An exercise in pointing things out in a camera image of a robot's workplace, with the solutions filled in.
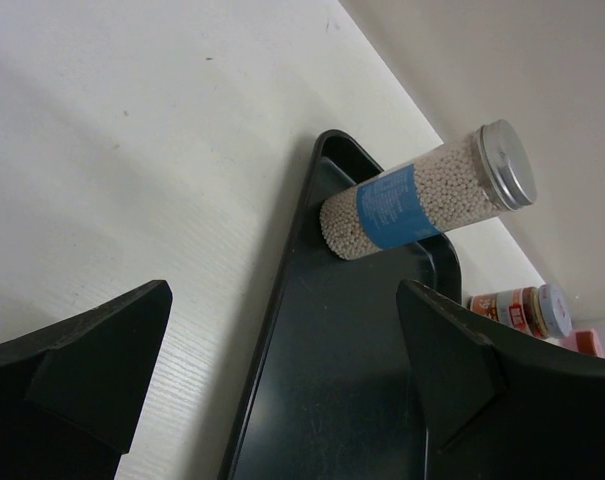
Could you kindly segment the white lid red label jar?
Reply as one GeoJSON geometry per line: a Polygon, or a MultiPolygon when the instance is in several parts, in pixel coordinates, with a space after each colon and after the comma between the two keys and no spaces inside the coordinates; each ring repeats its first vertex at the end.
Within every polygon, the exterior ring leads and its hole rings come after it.
{"type": "Polygon", "coordinates": [[[568,303],[554,284],[475,295],[468,308],[538,339],[564,339],[573,331],[568,303]]]}

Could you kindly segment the pink lid spice bottle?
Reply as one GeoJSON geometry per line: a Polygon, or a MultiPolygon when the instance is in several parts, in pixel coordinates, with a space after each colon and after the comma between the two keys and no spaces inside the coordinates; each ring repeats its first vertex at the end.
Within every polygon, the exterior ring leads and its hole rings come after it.
{"type": "Polygon", "coordinates": [[[593,357],[604,358],[600,337],[595,329],[576,329],[560,340],[560,345],[568,350],[593,357]]]}

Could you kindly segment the blue label silver lid jar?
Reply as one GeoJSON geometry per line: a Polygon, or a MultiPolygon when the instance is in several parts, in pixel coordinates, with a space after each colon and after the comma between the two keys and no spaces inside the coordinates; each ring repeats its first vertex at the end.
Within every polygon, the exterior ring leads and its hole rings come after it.
{"type": "Polygon", "coordinates": [[[325,200],[323,238],[356,260],[533,205],[537,190],[523,144],[506,120],[325,200]]]}

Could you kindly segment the black plastic tray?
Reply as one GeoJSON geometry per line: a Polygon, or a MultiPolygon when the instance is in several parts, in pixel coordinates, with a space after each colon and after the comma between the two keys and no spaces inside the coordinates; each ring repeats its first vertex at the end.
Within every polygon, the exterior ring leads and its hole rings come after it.
{"type": "Polygon", "coordinates": [[[461,268],[443,236],[357,261],[319,225],[325,199],[380,166],[347,133],[316,140],[219,470],[222,479],[422,479],[427,431],[396,291],[452,300],[461,268]]]}

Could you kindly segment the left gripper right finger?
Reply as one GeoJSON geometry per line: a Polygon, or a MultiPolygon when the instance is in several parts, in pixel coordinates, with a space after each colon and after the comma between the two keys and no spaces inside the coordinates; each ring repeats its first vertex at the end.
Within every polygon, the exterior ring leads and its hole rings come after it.
{"type": "Polygon", "coordinates": [[[479,316],[416,282],[396,303],[431,479],[605,479],[605,359],[479,316]]]}

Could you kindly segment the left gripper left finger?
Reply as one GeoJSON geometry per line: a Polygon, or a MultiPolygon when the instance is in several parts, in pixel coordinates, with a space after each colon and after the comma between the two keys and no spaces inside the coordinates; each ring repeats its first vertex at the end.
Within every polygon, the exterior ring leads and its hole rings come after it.
{"type": "Polygon", "coordinates": [[[0,479],[112,479],[130,451],[173,295],[150,281],[0,344],[0,479]]]}

